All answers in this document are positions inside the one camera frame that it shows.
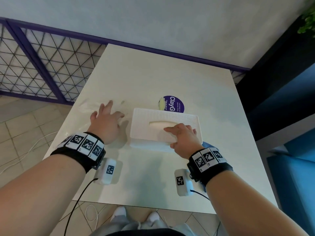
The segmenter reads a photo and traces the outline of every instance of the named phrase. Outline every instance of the green plant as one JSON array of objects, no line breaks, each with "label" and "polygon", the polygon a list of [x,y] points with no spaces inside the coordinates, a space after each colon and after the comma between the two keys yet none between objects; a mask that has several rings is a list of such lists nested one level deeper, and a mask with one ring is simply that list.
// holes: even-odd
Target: green plant
[{"label": "green plant", "polygon": [[305,20],[305,25],[301,26],[297,33],[302,34],[305,33],[307,30],[313,31],[315,33],[315,2],[314,0],[311,1],[311,6],[304,12],[302,18]]}]

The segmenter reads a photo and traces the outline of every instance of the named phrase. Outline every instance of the tissue box lid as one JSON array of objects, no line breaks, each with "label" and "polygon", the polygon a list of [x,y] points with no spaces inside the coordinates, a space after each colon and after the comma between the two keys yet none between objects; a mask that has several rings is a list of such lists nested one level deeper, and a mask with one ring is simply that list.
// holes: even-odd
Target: tissue box lid
[{"label": "tissue box lid", "polygon": [[135,108],[132,116],[130,137],[134,139],[143,139],[157,142],[174,143],[177,139],[174,135],[165,132],[163,128],[156,128],[150,125],[151,122],[166,121],[174,123],[183,123],[190,125],[197,130],[197,138],[202,144],[202,135],[199,119],[197,115],[161,111],[153,109]]}]

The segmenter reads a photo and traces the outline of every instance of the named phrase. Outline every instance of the yellow-green object on sticker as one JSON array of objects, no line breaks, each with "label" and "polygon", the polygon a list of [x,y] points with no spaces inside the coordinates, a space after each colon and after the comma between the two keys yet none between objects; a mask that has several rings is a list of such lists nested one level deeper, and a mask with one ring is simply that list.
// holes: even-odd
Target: yellow-green object on sticker
[{"label": "yellow-green object on sticker", "polygon": [[161,98],[160,101],[158,102],[158,108],[159,108],[159,110],[165,109],[165,99],[164,98]]}]

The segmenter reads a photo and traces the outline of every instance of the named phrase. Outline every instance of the person's left hand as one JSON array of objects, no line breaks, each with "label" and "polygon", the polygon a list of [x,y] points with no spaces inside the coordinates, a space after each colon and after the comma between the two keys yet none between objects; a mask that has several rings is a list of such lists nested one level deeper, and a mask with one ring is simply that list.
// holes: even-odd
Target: person's left hand
[{"label": "person's left hand", "polygon": [[97,111],[91,114],[91,126],[87,130],[101,138],[105,145],[112,143],[118,137],[120,131],[118,119],[125,116],[121,112],[111,114],[112,106],[112,100],[110,100],[106,106],[102,103],[98,116]]}]

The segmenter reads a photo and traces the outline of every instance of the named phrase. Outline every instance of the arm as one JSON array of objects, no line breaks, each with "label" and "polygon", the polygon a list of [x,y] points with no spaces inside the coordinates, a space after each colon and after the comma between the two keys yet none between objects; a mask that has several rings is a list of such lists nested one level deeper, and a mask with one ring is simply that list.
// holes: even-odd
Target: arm
[{"label": "arm", "polygon": [[[88,132],[105,144],[119,134],[120,112],[113,102],[91,115]],[[84,168],[65,155],[52,155],[0,189],[0,235],[49,235],[85,177]]]},{"label": "arm", "polygon": [[[171,148],[182,158],[189,159],[193,153],[204,149],[191,126],[181,123],[164,130],[177,137]],[[219,173],[208,182],[206,189],[229,235],[307,235],[233,171]]]}]

